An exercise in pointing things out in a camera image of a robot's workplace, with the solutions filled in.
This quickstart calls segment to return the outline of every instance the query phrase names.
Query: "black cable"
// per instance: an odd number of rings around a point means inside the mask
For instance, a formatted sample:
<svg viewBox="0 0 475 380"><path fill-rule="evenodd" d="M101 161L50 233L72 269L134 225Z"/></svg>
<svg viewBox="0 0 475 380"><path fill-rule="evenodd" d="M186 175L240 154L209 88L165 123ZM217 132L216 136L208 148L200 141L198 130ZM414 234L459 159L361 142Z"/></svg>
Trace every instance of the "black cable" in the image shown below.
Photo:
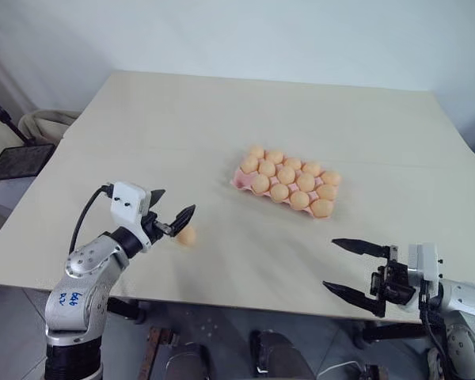
<svg viewBox="0 0 475 380"><path fill-rule="evenodd" d="M452 366L450 365L449 359L447 358L447 353L445 352L445 349L443 348L442 344L438 341L438 339L436 339L436 336L433 333L433 330L431 329L431 324L429 321L429 292L428 292L427 287L425 287L425 294L426 294L426 301L425 301L425 305L423 309L420 311L420 320L422 321L422 324L424 328L426 329L426 332L429 335L431 342L435 345L436 349L438 350L438 353L440 355L440 363L442 364L443 375L445 376L445 379L457 380L459 379L459 377L452 370Z"/></svg>
<svg viewBox="0 0 475 380"><path fill-rule="evenodd" d="M89 208L92 206L93 202L95 202L95 199L99 196L101 192L105 192L108 197L111 197L112 185L104 184L100 186L98 190L96 190L95 193L88 199L88 202L86 203L85 208L82 209L82 212L79 215L79 219L78 219L78 222L76 223L76 227L74 228L74 232L72 233L72 239L70 240L69 254L71 254L76 247L76 241L78 240L79 230L81 229L82 221L86 217L86 213L88 212Z"/></svg>

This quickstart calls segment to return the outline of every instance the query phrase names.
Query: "egg carton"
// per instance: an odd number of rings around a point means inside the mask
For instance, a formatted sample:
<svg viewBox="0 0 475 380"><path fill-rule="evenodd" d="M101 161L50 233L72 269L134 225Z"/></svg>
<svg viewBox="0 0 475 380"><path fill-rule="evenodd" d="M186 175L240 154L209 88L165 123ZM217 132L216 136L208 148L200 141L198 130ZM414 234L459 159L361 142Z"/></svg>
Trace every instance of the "egg carton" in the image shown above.
<svg viewBox="0 0 475 380"><path fill-rule="evenodd" d="M258 160L259 162L259 165L261 162L263 161L266 161L264 158L260 158ZM306 164L305 161L301 161L302 165L301 167L304 167L304 165ZM253 183L253 179L259 175L259 172L258 171L253 171L251 173L244 173L240 167L238 167L236 169L236 171L234 172L234 178L232 179L232 181L230 182L235 188L239 189L239 190L245 190L245 191L250 191L252 192L253 195L255 196L267 196L268 198L271 198L271 193L270 193L270 189L275 185L275 184L278 184L280 183L278 177L276 176L278 174L278 172L284 167L284 164L283 163L280 163L280 164L277 164L275 165L276 167L276 174L275 176L273 177L269 177L269 180L270 180L270 186L269 186L269 189L266 191L266 192L263 192L261 194L257 194L253 191L252 189L252 183ZM311 210L310 206L311 204L316 201L316 200L319 200L321 197L317 194L316 192L316 189L322 185L322 184L325 184L325 182L321 179L321 176L322 174L325 172L326 170L322 170L320 175L315 177L315 186L313 188L313 191L311 192L305 192L308 197L310 198L310 201L308 203L308 207L305 207L301 210L295 210L293 209L294 211L304 211L304 212L307 212L308 214L310 214L312 217L316 218L316 216L314 215L313 211ZM298 169L298 170L295 170L295 179L294 179L294 182L291 183L291 184L287 184L287 187L289 189L289 196L282 200L282 201L275 201L273 200L273 202L275 203L287 203L288 205L291 205L291 201L290 201L290 197L292 195L293 192L296 192L299 189L299 186L295 183L295 181L298 179L298 177L303 173L303 171L301 169ZM334 201L336 200L336 198L334 200L329 200L327 199L329 202L331 202L332 204L334 204Z"/></svg>

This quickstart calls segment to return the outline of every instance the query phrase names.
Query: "white wall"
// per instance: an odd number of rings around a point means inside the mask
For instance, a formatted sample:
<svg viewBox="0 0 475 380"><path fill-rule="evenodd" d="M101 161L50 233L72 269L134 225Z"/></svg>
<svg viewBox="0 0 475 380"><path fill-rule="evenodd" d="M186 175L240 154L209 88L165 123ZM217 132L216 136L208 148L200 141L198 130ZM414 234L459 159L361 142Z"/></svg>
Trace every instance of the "white wall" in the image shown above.
<svg viewBox="0 0 475 380"><path fill-rule="evenodd" d="M81 109L112 70L433 90L475 149L475 0L0 0L0 79Z"/></svg>

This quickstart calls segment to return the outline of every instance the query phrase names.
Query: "power cord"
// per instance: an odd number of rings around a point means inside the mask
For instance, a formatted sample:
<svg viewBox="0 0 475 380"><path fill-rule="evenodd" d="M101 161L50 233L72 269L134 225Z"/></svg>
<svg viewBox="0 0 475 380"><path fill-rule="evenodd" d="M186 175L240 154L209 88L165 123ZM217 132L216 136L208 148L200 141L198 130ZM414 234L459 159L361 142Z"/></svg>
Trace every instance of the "power cord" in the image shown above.
<svg viewBox="0 0 475 380"><path fill-rule="evenodd" d="M452 369L452 366L450 365L449 359L447 358L447 353L445 349L443 348L442 344L438 341L435 334L433 333L433 330L431 329L431 322L429 321L429 311L430 311L429 291L428 291L428 285L426 284L425 281L421 283L420 291L421 291L421 294L419 294L419 300L422 299L422 296L423 296L422 293L424 293L424 296L425 296L425 301L419 302L420 320L422 321L422 325L424 326L424 329L426 330L426 333L429 336L431 342L435 345L436 349L438 350L438 353L440 355L440 363L443 369L443 375L445 376L446 380L458 380L459 377L454 373L454 370Z"/></svg>
<svg viewBox="0 0 475 380"><path fill-rule="evenodd" d="M92 206L93 202L95 202L95 199L101 194L101 192L105 193L105 195L108 198L111 198L113 189L114 189L114 186L112 184L103 184L88 199L88 202L86 203L85 208L82 209L82 212L79 215L79 219L78 219L78 222L76 223L76 227L74 228L74 232L72 233L72 238L70 240L69 254L71 254L76 248L76 241L78 240L79 230L81 229L82 222L85 219L86 213L88 212L89 208Z"/></svg>
<svg viewBox="0 0 475 380"><path fill-rule="evenodd" d="M334 366L330 366L329 368L325 368L322 372L320 372L318 375L317 375L317 380L318 378L320 378L323 374L325 374L326 372L329 372L330 370L334 370L335 368L339 368L339 367L343 367L343 366L347 366L348 364L355 364L359 370L361 372L363 372L363 368L361 367L361 365L356 362L355 360L351 360L349 362L345 362L345 363L341 363L341 364L336 364Z"/></svg>

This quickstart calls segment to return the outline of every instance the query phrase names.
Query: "black base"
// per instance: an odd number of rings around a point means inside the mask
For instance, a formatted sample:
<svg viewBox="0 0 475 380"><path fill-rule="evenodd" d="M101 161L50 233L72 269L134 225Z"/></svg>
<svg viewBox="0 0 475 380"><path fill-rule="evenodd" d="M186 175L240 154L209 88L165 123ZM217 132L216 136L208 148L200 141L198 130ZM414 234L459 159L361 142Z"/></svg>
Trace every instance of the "black base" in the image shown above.
<svg viewBox="0 0 475 380"><path fill-rule="evenodd" d="M47 346L45 380L80 380L101 367L102 338L72 346Z"/></svg>
<svg viewBox="0 0 475 380"><path fill-rule="evenodd" d="M433 332L440 333L441 326L433 326ZM364 349L369 344L388 339L416 339L425 337L426 330L422 325L414 323L394 323L377 326L374 322L367 322L363 329L354 331L353 342L357 348Z"/></svg>
<svg viewBox="0 0 475 380"><path fill-rule="evenodd" d="M138 304L138 301L128 303L118 298L109 297L108 312L133 320L134 323L140 325L146 320L147 314L145 310L139 308Z"/></svg>

